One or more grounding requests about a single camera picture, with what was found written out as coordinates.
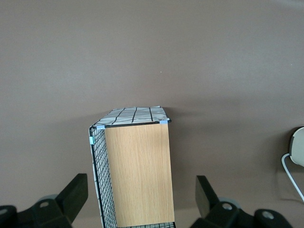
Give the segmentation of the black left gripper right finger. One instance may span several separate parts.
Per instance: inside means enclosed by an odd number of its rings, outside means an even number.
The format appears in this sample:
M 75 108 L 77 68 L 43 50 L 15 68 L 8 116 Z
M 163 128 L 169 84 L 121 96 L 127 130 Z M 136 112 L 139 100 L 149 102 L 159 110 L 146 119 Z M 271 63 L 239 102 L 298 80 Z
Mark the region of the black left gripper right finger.
M 206 176 L 196 177 L 195 200 L 200 212 L 192 228 L 290 228 L 280 213 L 258 209 L 249 215 L 235 204 L 220 201 Z

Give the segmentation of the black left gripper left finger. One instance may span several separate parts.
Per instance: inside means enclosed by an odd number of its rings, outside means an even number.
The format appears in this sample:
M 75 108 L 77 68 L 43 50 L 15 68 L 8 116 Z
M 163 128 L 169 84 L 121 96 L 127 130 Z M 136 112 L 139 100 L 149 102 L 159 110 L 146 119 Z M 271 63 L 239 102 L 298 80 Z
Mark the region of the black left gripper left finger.
M 0 207 L 2 228 L 71 228 L 88 199 L 87 174 L 77 174 L 54 198 L 42 199 L 17 212 L 13 205 Z

